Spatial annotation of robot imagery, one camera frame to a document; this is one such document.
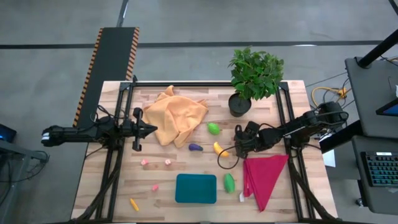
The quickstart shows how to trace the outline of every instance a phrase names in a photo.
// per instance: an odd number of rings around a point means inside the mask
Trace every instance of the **black pot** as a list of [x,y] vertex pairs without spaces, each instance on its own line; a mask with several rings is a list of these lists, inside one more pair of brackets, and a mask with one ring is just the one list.
[[239,97],[239,93],[232,94],[228,100],[229,112],[234,117],[243,116],[251,107],[251,100]]

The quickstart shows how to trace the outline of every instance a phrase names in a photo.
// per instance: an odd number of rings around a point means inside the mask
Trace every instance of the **yellow banana toy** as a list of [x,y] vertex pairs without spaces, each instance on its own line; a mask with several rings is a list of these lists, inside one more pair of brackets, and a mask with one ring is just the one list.
[[[223,151],[223,148],[218,144],[218,142],[214,142],[213,147],[214,147],[214,151],[217,153],[217,155],[219,155]],[[220,156],[228,157],[228,155],[229,155],[229,153],[225,151]]]

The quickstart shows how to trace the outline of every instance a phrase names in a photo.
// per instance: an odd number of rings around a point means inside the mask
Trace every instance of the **small pink cube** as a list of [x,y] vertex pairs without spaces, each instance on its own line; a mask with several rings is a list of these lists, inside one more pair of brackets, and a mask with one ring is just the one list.
[[152,186],[152,191],[155,192],[157,191],[157,189],[159,189],[159,185],[155,184]]
[[170,165],[170,164],[172,163],[172,161],[170,161],[170,159],[166,159],[166,160],[164,161],[164,163],[168,166],[168,165]]
[[141,161],[141,165],[146,165],[146,164],[148,164],[148,160],[146,160],[146,159],[143,159],[142,161]]

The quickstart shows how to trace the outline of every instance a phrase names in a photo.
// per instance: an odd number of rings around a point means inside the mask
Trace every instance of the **green toy vegetable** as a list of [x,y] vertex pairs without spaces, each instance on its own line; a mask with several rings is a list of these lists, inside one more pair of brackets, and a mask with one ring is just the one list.
[[224,176],[224,188],[229,194],[235,191],[235,180],[231,174],[225,174]]
[[211,134],[217,135],[220,133],[220,128],[215,123],[207,123],[207,129]]

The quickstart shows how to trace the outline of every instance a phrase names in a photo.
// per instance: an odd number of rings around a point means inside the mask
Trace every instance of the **teal tray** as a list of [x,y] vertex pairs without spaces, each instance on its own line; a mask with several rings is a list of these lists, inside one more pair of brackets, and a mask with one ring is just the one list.
[[178,203],[216,203],[217,178],[208,174],[179,174],[175,187]]

